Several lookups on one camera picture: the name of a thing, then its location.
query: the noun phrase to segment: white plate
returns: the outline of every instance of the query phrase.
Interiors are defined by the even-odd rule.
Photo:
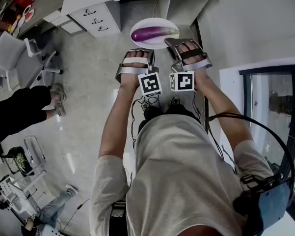
[[[25,22],[25,16],[21,17],[19,22],[18,22],[18,28],[20,28]]]
[[[174,28],[176,30],[179,30],[178,27],[173,22],[170,22],[169,20],[166,20],[163,18],[147,18],[147,19],[143,19],[139,21],[132,27],[130,36],[132,35],[132,32],[137,29],[145,28],[145,27],[155,27],[155,26],[169,27],[169,28]],[[156,50],[156,49],[163,49],[168,47],[164,42],[164,39],[168,37],[179,38],[179,34],[155,37],[142,42],[135,42],[134,40],[132,41],[139,47]]]
[[[10,33],[12,34],[16,28],[16,26],[18,25],[19,20],[15,20],[14,24],[12,25],[11,31]]]
[[[25,16],[25,15],[29,12],[30,8],[31,8],[31,5],[28,5],[28,6],[25,8],[25,10],[23,11],[23,16]]]
[[[31,11],[29,11],[26,15],[25,15],[25,22],[27,23],[29,20],[31,20],[31,18],[33,17],[35,13],[35,10],[32,9]]]
[[[12,34],[13,37],[18,37],[19,35],[19,32],[20,32],[20,28],[16,28]]]

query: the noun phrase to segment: chair armrest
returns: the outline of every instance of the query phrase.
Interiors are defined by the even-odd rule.
[[[42,51],[39,51],[39,49],[38,49],[38,46],[37,46],[37,43],[36,43],[36,40],[35,39],[25,38],[23,41],[26,44],[28,56],[30,56],[32,58],[34,56],[37,56],[37,55],[41,55],[42,54]],[[34,43],[36,45],[36,48],[37,48],[38,52],[35,52],[35,50],[33,50],[31,48],[30,43]]]

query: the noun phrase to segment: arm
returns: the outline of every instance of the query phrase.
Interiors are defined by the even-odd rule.
[[[185,43],[188,48],[179,45],[180,52],[186,52],[195,48],[191,43]],[[185,59],[186,64],[201,61],[200,56]],[[208,98],[216,114],[228,112],[240,114],[233,102],[215,85],[207,75],[206,69],[201,68],[195,71],[195,82],[197,88]],[[235,162],[238,166],[238,174],[255,175],[260,179],[272,175],[272,171],[263,158],[256,150],[252,135],[244,120],[235,118],[218,118],[222,130],[230,143],[234,152]]]
[[[147,53],[131,52],[129,57],[147,57]],[[145,64],[125,64],[144,67]],[[95,169],[95,180],[91,198],[90,231],[92,236],[109,235],[111,205],[123,199],[129,189],[122,157],[127,136],[129,112],[134,94],[139,86],[135,74],[121,74],[121,84],[116,101],[105,123]]]
[[[207,97],[216,114],[224,112],[240,114],[234,103],[207,75],[205,69],[196,70],[195,80],[197,87]],[[218,120],[233,151],[239,143],[245,140],[253,140],[244,120],[234,118],[218,118]]]
[[[129,112],[136,89],[131,85],[121,83],[117,99],[105,123],[99,157],[115,155],[122,160],[127,138]]]
[[[129,57],[147,57],[147,52],[129,52]],[[127,67],[144,67],[142,63],[124,64]],[[134,94],[139,86],[137,74],[121,74],[118,96],[105,123],[99,157],[115,155],[123,158],[127,138],[128,118]]]

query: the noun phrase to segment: hand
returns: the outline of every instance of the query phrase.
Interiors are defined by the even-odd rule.
[[[192,42],[186,42],[186,43],[183,43],[181,45],[178,45],[178,50],[179,50],[179,53],[184,53],[184,52],[187,52],[189,50],[194,50],[194,49],[198,49],[198,47],[193,44]],[[197,56],[194,56],[194,57],[190,57],[188,59],[184,59],[183,62],[187,65],[189,64],[194,64],[194,63],[197,63],[197,62],[200,62],[204,60],[204,58],[202,57],[202,55],[197,55]],[[205,78],[207,78],[207,72],[206,72],[206,68],[203,67],[203,68],[200,68],[200,69],[196,69],[195,70],[195,82],[199,85]]]
[[[132,51],[132,52],[128,52],[126,57],[127,58],[134,58],[134,57],[147,58],[148,52]],[[145,64],[137,63],[137,62],[126,63],[123,65],[127,66],[127,67],[136,67],[136,68],[144,68],[145,67]],[[131,89],[136,90],[139,87],[137,74],[122,73],[120,87],[131,88]]]

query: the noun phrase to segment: black pants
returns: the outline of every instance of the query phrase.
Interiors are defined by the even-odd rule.
[[[186,110],[186,108],[179,104],[179,105],[171,105],[169,107],[169,109],[164,113],[162,112],[159,108],[157,107],[148,107],[145,109],[144,111],[144,117],[145,120],[141,122],[141,124],[138,127],[138,132],[141,131],[141,129],[146,125],[146,123],[148,123],[151,119],[161,116],[161,115],[184,115],[184,116],[190,116],[192,118],[194,118],[195,120],[197,120],[199,123],[200,120],[198,118],[195,117],[195,115]]]
[[[17,90],[10,98],[0,102],[0,142],[7,136],[45,121],[46,111],[42,110],[51,103],[48,87],[36,86]]]

